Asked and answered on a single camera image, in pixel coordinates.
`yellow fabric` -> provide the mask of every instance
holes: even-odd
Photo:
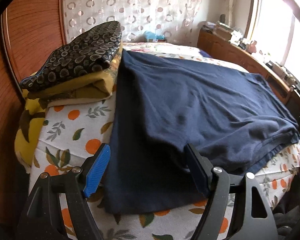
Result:
[[[23,90],[23,96],[25,98],[27,97],[27,94],[28,90]],[[27,111],[29,111],[31,117],[36,113],[45,113],[45,110],[40,107],[39,99],[31,100],[26,98],[25,109],[22,115]],[[24,122],[21,123],[20,120],[19,129],[14,141],[14,149],[19,162],[25,167],[27,172],[30,172],[34,150],[37,147],[43,121],[44,117],[31,118],[28,124]],[[23,126],[28,126],[28,139],[23,135],[21,128]]]
[[[27,173],[30,172],[48,103],[58,99],[93,98],[97,102],[109,98],[112,95],[121,52],[122,45],[107,70],[74,78],[36,93],[23,90],[26,104],[20,118],[14,147],[16,156]]]
[[[49,98],[69,91],[75,93],[75,98],[105,98],[111,94],[113,85],[113,78],[110,74],[99,71],[74,78],[40,92],[29,92],[28,98]]]

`metal screw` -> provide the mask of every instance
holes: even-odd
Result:
[[[222,169],[221,169],[220,167],[214,167],[214,168],[213,168],[213,171],[214,171],[215,173],[221,173],[221,172],[222,172]]]
[[[48,177],[48,173],[43,172],[43,173],[40,174],[41,179],[45,179],[46,177]]]
[[[81,168],[79,166],[73,167],[72,172],[73,173],[79,173],[81,171]]]
[[[254,179],[254,174],[251,173],[251,172],[248,172],[248,173],[246,174],[246,176],[247,176],[248,179]]]

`sheer patterned curtain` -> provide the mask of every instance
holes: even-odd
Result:
[[[168,42],[196,43],[192,25],[202,0],[64,0],[67,42],[106,21],[122,24],[124,41],[143,41],[144,31],[163,34]]]

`folded clothing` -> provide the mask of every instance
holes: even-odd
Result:
[[[23,89],[26,105],[20,118],[14,148],[27,173],[30,172],[40,130],[44,125],[45,110],[50,106],[91,103],[109,98],[118,73],[121,52],[122,44],[110,62],[110,68],[103,71],[80,76],[40,92]]]
[[[54,50],[41,69],[20,82],[22,89],[39,92],[73,78],[110,67],[120,47],[121,26],[102,23]]]
[[[123,51],[105,180],[110,213],[145,213],[202,199],[187,173],[192,143],[227,172],[257,172],[297,143],[297,122],[258,74]]]

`floral bedding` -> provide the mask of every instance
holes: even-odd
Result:
[[[204,58],[199,49],[169,43],[126,43],[126,50],[150,53],[159,57],[184,58],[208,62],[245,71],[242,67]],[[97,103],[54,106],[49,108],[42,127],[31,168],[29,190],[38,176],[46,171],[51,176],[62,174],[74,166],[81,166],[93,155],[101,143],[108,143],[115,112],[116,85],[113,96]],[[276,154],[265,167],[256,173],[271,207],[275,207],[289,190],[292,178],[300,165],[300,142]],[[103,188],[98,187],[87,201],[91,213],[105,240],[154,239],[188,240],[191,238],[204,212],[206,201],[172,210],[141,215],[108,214],[103,208]],[[76,239],[64,194],[60,195],[62,215],[68,236]],[[228,205],[218,239],[226,237],[234,205],[229,194]]]

